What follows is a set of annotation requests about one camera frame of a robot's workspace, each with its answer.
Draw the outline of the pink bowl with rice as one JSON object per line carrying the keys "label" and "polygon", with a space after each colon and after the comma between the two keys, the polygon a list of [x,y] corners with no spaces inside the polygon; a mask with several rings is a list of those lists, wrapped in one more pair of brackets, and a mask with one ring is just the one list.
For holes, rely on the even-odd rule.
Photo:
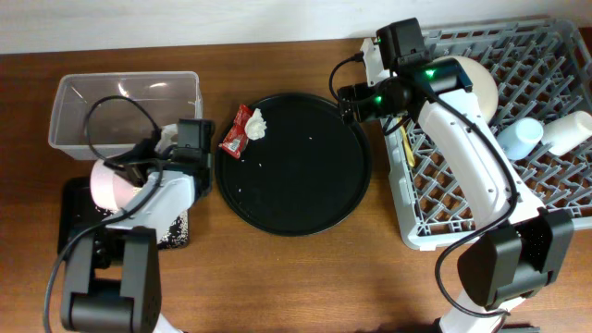
{"label": "pink bowl with rice", "polygon": [[103,160],[97,160],[90,175],[90,190],[98,207],[116,212],[124,208],[140,189],[105,166]]}

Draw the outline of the beige plate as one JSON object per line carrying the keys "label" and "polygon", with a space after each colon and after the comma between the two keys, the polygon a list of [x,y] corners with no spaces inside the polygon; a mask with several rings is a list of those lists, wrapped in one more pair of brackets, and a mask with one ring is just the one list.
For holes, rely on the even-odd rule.
{"label": "beige plate", "polygon": [[473,83],[473,92],[477,97],[482,117],[486,123],[489,124],[495,116],[499,105],[499,92],[493,77],[483,65],[469,57],[447,55],[437,58],[436,62],[447,59],[455,59],[458,61],[462,66],[462,69],[468,75]]}

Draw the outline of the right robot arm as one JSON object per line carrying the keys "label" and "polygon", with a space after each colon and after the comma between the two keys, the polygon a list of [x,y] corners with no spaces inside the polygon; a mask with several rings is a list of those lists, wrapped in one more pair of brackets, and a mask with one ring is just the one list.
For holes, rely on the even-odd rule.
{"label": "right robot arm", "polygon": [[458,298],[442,294],[450,310],[437,332],[497,332],[511,310],[554,283],[570,246],[569,214],[550,212],[522,182],[481,117],[473,83],[453,58],[398,70],[371,87],[333,90],[344,122],[388,116],[415,122],[440,150],[471,210],[475,231],[449,245],[441,267],[467,244],[457,262]]}

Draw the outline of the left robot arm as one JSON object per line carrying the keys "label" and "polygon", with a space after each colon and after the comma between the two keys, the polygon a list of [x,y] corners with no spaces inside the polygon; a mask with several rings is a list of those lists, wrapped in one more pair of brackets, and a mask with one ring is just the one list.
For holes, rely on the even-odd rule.
{"label": "left robot arm", "polygon": [[56,262],[66,267],[62,326],[77,332],[174,332],[162,313],[158,242],[212,188],[208,135],[181,134],[163,152],[147,140],[98,167],[143,176],[140,192],[113,215],[78,232]]}

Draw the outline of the yellow plastic knife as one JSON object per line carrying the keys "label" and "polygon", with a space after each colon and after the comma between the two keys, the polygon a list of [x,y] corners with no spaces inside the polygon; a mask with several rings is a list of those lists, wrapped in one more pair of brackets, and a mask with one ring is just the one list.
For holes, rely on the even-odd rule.
{"label": "yellow plastic knife", "polygon": [[405,152],[405,157],[406,157],[408,167],[415,168],[415,159],[413,156],[413,150],[412,150],[411,145],[409,143],[406,128],[405,128],[407,120],[405,120],[403,117],[400,117],[399,122],[401,123],[400,132],[401,132],[401,137],[402,137],[402,145],[403,145],[403,150]]}

